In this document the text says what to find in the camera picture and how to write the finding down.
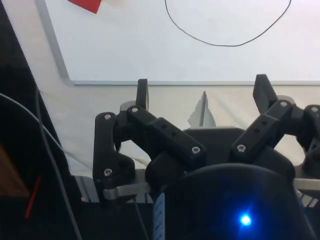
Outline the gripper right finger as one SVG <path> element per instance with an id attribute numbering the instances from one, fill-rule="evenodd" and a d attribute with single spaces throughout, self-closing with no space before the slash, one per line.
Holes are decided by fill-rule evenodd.
<path id="1" fill-rule="evenodd" d="M 231 162 L 253 164 L 268 149 L 273 149 L 284 135 L 294 136 L 305 157 L 303 172 L 311 178 L 320 177 L 320 107 L 299 108 L 289 100 L 280 99 L 267 75 L 255 78 L 253 98 L 260 115 L 233 143 Z"/>

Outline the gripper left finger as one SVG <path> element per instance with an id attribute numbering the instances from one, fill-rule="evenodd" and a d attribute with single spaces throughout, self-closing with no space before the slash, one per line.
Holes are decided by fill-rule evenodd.
<path id="1" fill-rule="evenodd" d="M 162 117 L 148 111 L 147 79 L 137 82 L 136 100 L 119 114 L 95 117 L 92 177 L 100 201 L 130 200 L 140 193 L 159 193 L 206 161 L 205 147 Z M 120 153 L 134 142 L 149 157 L 144 179 L 138 182 L 134 160 Z"/>

